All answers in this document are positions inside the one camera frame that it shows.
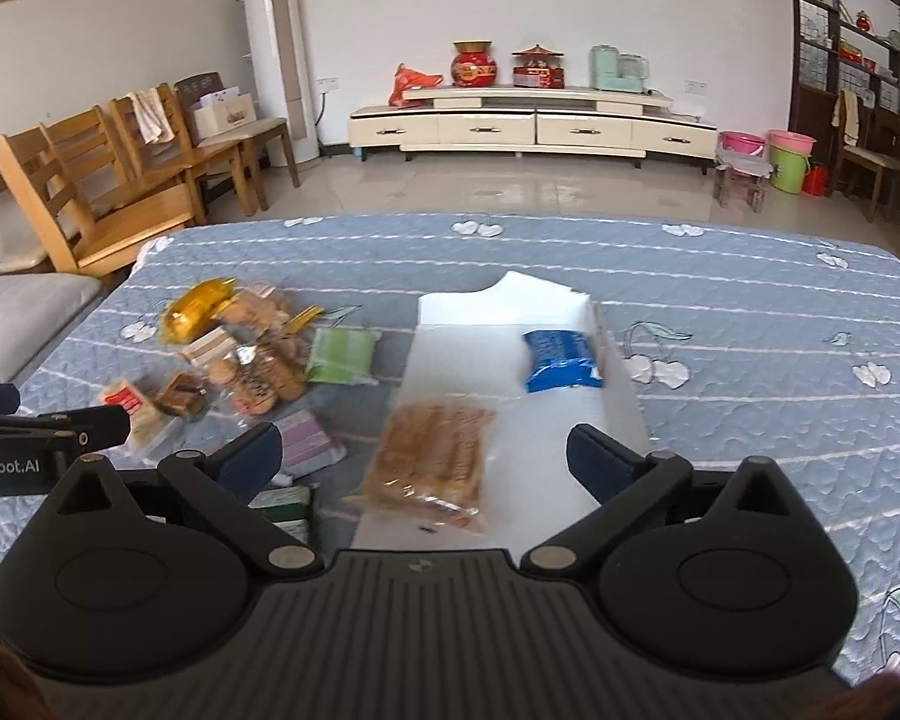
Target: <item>white tv stand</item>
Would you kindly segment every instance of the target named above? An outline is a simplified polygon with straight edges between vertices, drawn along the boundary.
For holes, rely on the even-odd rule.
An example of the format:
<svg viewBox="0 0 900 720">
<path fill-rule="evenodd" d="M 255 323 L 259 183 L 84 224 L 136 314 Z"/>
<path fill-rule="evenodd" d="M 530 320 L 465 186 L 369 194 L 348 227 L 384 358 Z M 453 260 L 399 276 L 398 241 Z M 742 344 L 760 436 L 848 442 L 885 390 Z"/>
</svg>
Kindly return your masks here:
<svg viewBox="0 0 900 720">
<path fill-rule="evenodd" d="M 629 157 L 677 154 L 712 167 L 717 128 L 670 113 L 659 93 L 600 92 L 583 87 L 439 86 L 406 92 L 413 108 L 377 105 L 350 115 L 352 148 L 415 151 L 530 151 Z"/>
</svg>

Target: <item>white wall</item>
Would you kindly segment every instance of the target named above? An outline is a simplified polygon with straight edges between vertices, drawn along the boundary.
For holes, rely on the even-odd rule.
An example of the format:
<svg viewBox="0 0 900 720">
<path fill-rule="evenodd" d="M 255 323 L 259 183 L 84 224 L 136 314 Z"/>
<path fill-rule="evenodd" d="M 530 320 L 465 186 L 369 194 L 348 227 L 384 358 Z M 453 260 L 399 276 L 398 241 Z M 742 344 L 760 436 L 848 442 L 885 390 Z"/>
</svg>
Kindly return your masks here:
<svg viewBox="0 0 900 720">
<path fill-rule="evenodd" d="M 587 84 L 587 53 L 610 44 L 650 60 L 650 85 L 709 84 L 707 118 L 724 129 L 786 127 L 793 0 L 303 0 L 312 77 L 336 76 L 320 135 L 346 141 L 346 118 L 386 102 L 400 62 L 449 75 L 453 41 L 492 39 L 509 82 L 514 50 L 567 54 L 567 82 Z"/>
<path fill-rule="evenodd" d="M 219 70 L 252 86 L 235 0 L 0 2 L 0 132 Z"/>
</svg>

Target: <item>white floor standing air conditioner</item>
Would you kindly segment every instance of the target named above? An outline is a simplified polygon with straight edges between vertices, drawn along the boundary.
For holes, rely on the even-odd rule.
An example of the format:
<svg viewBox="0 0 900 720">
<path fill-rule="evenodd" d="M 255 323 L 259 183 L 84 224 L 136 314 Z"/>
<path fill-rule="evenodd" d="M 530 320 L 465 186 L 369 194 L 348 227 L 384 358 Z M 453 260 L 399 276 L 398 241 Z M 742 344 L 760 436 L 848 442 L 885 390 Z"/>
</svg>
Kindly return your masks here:
<svg viewBox="0 0 900 720">
<path fill-rule="evenodd" d="M 319 156 L 299 0 L 244 0 L 257 98 L 265 117 L 286 119 L 296 162 Z M 271 148 L 274 165 L 286 165 Z"/>
</svg>

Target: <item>quilted bedspread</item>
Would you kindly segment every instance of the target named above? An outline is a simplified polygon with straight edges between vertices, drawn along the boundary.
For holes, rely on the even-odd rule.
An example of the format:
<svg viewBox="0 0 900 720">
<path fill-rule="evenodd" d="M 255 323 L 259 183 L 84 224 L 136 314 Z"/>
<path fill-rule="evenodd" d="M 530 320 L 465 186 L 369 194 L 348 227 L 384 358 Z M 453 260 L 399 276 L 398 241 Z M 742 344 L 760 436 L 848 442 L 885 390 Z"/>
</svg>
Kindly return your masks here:
<svg viewBox="0 0 900 720">
<path fill-rule="evenodd" d="M 360 306 L 346 325 L 382 332 L 380 386 L 318 386 L 304 401 L 349 451 L 308 478 L 320 485 L 329 552 L 352 536 L 356 514 L 340 498 L 357 487 L 399 387 L 418 297 L 523 271 L 597 300 L 655 447 L 708 469 L 751 454 L 778 460 L 859 584 L 838 671 L 858 680 L 900 668 L 900 261 L 864 245 L 650 220 L 500 217 L 487 238 L 462 221 L 368 215 L 175 234 L 26 382 L 24 413 L 83 407 L 118 376 L 146 386 L 177 370 L 154 338 L 156 317 L 207 278 Z M 211 413 L 179 443 L 209 451 L 239 431 Z M 0 558 L 38 504 L 0 499 Z"/>
</svg>

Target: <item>tiled floor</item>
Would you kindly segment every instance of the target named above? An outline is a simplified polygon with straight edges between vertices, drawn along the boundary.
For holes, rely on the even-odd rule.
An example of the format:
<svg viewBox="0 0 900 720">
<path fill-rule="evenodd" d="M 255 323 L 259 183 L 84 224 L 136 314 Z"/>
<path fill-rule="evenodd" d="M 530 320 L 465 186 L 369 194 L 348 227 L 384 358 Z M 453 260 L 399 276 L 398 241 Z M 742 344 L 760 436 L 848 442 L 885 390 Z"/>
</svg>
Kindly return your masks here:
<svg viewBox="0 0 900 720">
<path fill-rule="evenodd" d="M 626 160 L 605 157 L 506 153 L 376 153 L 361 163 L 337 156 L 306 167 L 293 189 L 285 170 L 265 173 L 271 208 L 254 218 L 300 215 L 447 211 L 541 215 L 636 215 L 709 221 L 741 227 L 837 238 L 873 244 L 900 256 L 900 234 L 870 224 L 840 194 L 793 196 L 770 188 L 762 214 L 741 199 L 721 208 L 711 196 L 713 172 L 704 177 L 680 162 L 646 160 L 636 170 Z M 216 200 L 210 218 L 245 217 L 233 194 Z"/>
</svg>

